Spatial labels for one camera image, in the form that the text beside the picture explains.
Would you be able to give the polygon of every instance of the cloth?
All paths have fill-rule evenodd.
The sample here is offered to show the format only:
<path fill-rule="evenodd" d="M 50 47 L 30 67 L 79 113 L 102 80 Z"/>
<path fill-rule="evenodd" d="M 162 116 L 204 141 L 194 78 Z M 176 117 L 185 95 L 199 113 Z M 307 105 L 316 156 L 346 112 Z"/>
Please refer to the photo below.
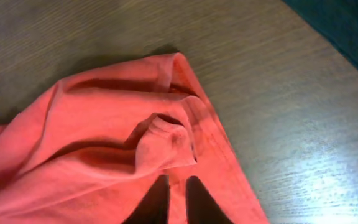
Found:
<path fill-rule="evenodd" d="M 358 0 L 283 0 L 358 69 Z"/>
<path fill-rule="evenodd" d="M 0 126 L 0 223 L 120 223 L 160 174 L 169 223 L 192 175 L 234 223 L 268 223 L 179 53 L 64 78 Z"/>

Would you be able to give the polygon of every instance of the red cloth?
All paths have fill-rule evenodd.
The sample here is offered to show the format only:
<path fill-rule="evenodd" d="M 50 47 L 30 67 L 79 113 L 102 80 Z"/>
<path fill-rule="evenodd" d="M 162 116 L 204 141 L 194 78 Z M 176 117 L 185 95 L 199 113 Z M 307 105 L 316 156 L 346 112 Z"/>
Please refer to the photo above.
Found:
<path fill-rule="evenodd" d="M 120 223 L 160 174 L 169 223 L 191 175 L 234 223 L 268 223 L 182 54 L 64 78 L 0 126 L 0 223 Z"/>

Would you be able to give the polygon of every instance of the dark green object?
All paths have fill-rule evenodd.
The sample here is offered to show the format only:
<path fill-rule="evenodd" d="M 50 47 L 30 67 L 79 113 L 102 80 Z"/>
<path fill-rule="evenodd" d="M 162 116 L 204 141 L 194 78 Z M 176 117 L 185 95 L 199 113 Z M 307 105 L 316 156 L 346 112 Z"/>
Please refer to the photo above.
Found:
<path fill-rule="evenodd" d="M 283 0 L 358 69 L 358 0 Z"/>

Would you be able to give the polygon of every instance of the teal fabric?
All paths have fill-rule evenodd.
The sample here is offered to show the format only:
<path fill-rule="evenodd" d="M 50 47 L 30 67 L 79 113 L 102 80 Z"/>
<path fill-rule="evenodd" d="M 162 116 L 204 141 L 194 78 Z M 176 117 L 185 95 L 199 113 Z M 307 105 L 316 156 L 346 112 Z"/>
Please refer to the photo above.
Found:
<path fill-rule="evenodd" d="M 358 69 L 358 0 L 283 0 Z"/>

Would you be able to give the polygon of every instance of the wooden surface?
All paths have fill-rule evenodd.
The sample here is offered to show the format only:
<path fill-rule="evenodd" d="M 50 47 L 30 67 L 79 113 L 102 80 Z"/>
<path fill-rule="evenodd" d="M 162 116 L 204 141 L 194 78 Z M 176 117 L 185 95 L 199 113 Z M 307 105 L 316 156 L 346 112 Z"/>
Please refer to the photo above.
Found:
<path fill-rule="evenodd" d="M 358 71 L 278 0 L 0 0 L 0 123 L 59 78 L 174 48 L 272 223 L 358 223 Z"/>

